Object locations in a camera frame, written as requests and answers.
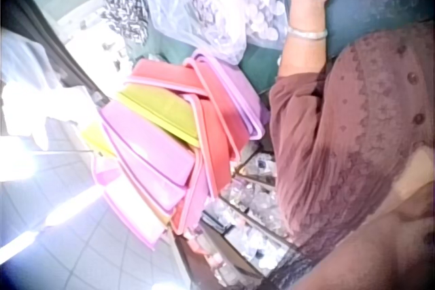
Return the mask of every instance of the sleeve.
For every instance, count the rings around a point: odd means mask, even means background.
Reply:
[[[321,115],[325,75],[279,77],[269,94],[271,138],[278,169],[295,160],[307,161],[315,143]]]

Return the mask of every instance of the silver bracelet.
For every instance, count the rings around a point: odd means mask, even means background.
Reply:
[[[304,32],[304,31],[293,29],[291,26],[288,26],[287,36],[288,35],[291,35],[293,37],[300,37],[301,39],[323,40],[328,36],[328,30],[325,29],[325,31],[323,32]]]

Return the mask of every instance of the brown blouse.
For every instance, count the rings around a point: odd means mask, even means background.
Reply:
[[[415,148],[434,147],[434,23],[363,37],[327,77],[279,78],[270,100],[279,203],[318,261],[378,208]]]

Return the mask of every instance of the blouse button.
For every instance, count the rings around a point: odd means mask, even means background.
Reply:
[[[413,122],[416,125],[421,125],[422,123],[424,123],[425,119],[426,117],[424,116],[424,114],[418,113],[417,115],[415,115]]]
[[[419,77],[416,73],[408,73],[408,82],[411,85],[416,85],[419,82]]]

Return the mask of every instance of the woman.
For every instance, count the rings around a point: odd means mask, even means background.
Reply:
[[[367,35],[326,77],[326,1],[292,0],[270,93],[279,204],[303,256],[286,278],[434,178],[433,22]]]

